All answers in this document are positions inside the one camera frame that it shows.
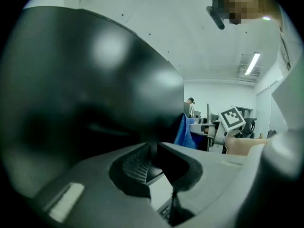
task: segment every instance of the large black panel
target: large black panel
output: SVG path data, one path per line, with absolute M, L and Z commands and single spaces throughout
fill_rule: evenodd
M 1 157 L 33 196 L 76 162 L 172 142 L 183 78 L 123 26 L 84 10 L 23 10 L 0 63 Z

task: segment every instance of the ceiling light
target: ceiling light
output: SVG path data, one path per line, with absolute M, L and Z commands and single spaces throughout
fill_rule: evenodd
M 261 55 L 261 54 L 258 53 L 258 52 L 255 52 L 255 53 L 254 53 L 254 56 L 253 56 L 253 58 L 252 58 L 252 61 L 251 61 L 250 65 L 249 65 L 249 67 L 248 67 L 248 69 L 247 69 L 245 75 L 250 74 L 251 70 L 252 70 L 253 67 L 256 65 L 257 60 L 258 60 L 258 58 L 260 57 L 260 55 Z

